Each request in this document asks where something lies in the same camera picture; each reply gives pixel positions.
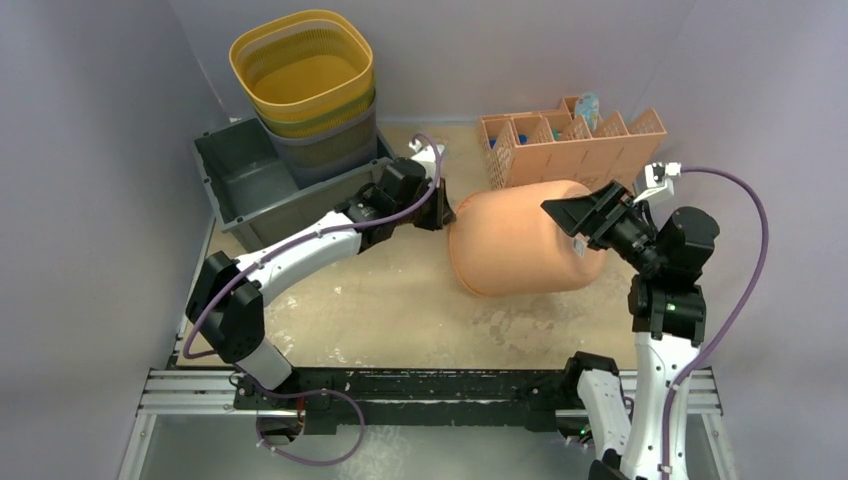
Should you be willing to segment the large orange plastic bucket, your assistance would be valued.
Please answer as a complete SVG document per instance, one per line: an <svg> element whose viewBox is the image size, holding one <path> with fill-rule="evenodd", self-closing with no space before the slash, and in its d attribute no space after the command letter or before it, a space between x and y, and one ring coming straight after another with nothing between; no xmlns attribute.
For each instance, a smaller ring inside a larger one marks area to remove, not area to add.
<svg viewBox="0 0 848 480"><path fill-rule="evenodd" d="M541 208L546 200L585 196L570 180L479 191L455 207L449 259L461 285L485 297L582 289L600 276L606 253L572 237Z"/></svg>

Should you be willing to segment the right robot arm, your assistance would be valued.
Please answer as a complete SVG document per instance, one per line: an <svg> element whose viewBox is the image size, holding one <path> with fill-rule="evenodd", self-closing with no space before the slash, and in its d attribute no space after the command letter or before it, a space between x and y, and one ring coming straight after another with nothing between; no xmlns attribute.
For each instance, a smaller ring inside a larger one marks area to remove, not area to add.
<svg viewBox="0 0 848 480"><path fill-rule="evenodd" d="M685 206L655 229L616 181L541 207L565 234L585 239L590 249L614 251L636 271L627 296L637 355L633 402L625 402L610 357L578 351L561 381L564 399L588 415L595 450L590 478L687 478L689 380L707 317L697 282L714 252L717 222Z"/></svg>

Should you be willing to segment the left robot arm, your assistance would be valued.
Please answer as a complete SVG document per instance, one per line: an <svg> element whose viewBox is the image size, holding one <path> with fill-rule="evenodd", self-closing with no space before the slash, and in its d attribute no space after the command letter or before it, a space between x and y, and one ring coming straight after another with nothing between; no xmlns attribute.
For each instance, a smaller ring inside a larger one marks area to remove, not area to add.
<svg viewBox="0 0 848 480"><path fill-rule="evenodd" d="M377 181L302 231L236 258L208 256L185 310L192 329L184 357L192 357L191 345L202 336L211 354L259 384L260 397L272 408L292 405L295 369L266 334L265 308L312 274L390 239L399 226L438 231L452 223L442 163L438 151L392 160Z"/></svg>

